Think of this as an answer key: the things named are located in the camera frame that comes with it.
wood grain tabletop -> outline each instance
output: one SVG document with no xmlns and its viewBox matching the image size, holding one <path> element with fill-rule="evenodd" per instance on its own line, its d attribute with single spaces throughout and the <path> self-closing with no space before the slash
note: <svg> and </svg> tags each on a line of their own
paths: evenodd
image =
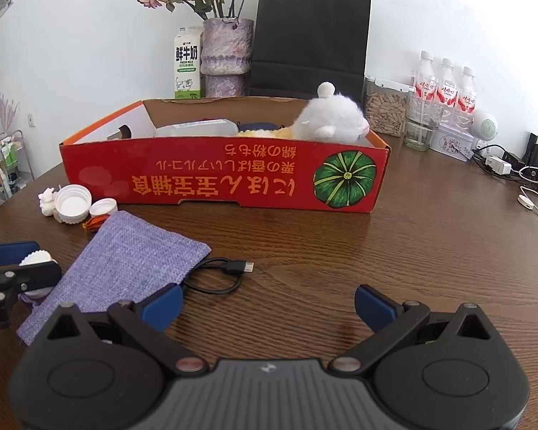
<svg viewBox="0 0 538 430">
<path fill-rule="evenodd" d="M 37 194 L 66 184 L 58 166 L 0 208 L 0 242 L 36 240 L 67 270 L 88 242 L 79 226 L 41 215 Z M 354 313 L 367 283 L 394 300 L 454 312 L 484 309 L 528 375 L 521 430 L 538 430 L 538 216 L 516 201 L 518 187 L 476 165 L 395 145 L 370 215 L 243 209 L 234 204 L 124 205 L 148 222 L 206 242 L 212 255 L 255 262 L 238 292 L 189 292 L 167 331 L 210 363 L 216 357 L 321 357 L 328 362 L 371 334 Z M 218 273 L 195 283 L 228 286 Z M 24 346 L 18 303 L 0 331 L 0 430 L 17 428 L 7 381 Z"/>
</svg>

black paper bag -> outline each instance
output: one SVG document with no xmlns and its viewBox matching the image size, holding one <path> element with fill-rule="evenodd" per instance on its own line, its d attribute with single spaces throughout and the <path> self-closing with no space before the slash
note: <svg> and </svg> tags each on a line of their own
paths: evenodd
<svg viewBox="0 0 538 430">
<path fill-rule="evenodd" d="M 259 0 L 252 96 L 312 99 L 322 82 L 362 102 L 371 0 Z"/>
</svg>

red cardboard box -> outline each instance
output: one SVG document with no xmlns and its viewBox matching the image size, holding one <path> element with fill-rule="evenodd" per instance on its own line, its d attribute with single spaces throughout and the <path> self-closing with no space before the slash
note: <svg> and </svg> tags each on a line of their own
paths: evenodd
<svg viewBox="0 0 538 430">
<path fill-rule="evenodd" d="M 154 137 L 156 128 L 203 119 L 288 126 L 305 105 L 265 97 L 138 101 L 69 137 L 60 152 L 70 183 L 86 186 L 93 199 L 371 212 L 390 155 L 372 131 L 359 145 Z M 124 134 L 131 138 L 112 140 Z"/>
</svg>

purple vase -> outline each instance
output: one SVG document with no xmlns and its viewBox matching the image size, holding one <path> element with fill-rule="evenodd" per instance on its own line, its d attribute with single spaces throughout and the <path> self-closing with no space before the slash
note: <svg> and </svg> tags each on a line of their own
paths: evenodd
<svg viewBox="0 0 538 430">
<path fill-rule="evenodd" d="M 207 97 L 242 97 L 244 74 L 251 70 L 253 21 L 215 18 L 203 23 L 201 73 Z"/>
</svg>

pumpkin illustration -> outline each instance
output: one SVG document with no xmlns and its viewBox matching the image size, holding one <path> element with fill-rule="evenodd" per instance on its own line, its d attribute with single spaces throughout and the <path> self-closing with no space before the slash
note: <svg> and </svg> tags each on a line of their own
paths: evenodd
<svg viewBox="0 0 538 430">
<path fill-rule="evenodd" d="M 328 157 L 313 176 L 315 197 L 333 209 L 357 205 L 373 189 L 376 165 L 358 150 Z"/>
</svg>

